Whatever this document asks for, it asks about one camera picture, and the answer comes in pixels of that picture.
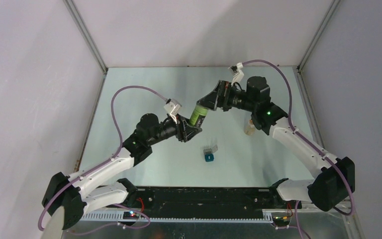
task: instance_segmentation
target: floor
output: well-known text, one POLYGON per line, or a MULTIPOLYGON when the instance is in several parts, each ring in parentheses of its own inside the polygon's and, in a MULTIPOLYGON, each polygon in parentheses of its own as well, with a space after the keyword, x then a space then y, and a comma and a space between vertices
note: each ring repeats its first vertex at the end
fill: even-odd
MULTIPOLYGON (((246 67, 242 86, 251 76, 266 77, 272 101, 287 111, 288 94, 281 76, 269 67, 246 67)), ((294 123, 311 137, 308 119, 292 67, 281 67, 292 90, 294 123)), ((110 68, 103 86, 80 169, 90 168, 111 156, 119 137, 110 114, 113 94, 124 86, 150 87, 182 104, 180 114, 188 117, 198 99, 214 89, 218 80, 231 81, 226 67, 110 68)), ((115 101, 115 115, 122 136, 129 137, 141 116, 155 113, 166 117, 164 102, 154 94, 128 89, 115 101)), ((232 109, 208 112, 203 132, 187 143, 170 138, 153 146, 153 153, 136 167, 108 181, 126 177, 140 186, 267 187, 282 178, 310 179, 303 164, 279 142, 262 131, 244 134, 250 113, 232 109), (203 149, 218 145, 213 162, 206 162, 203 149)))

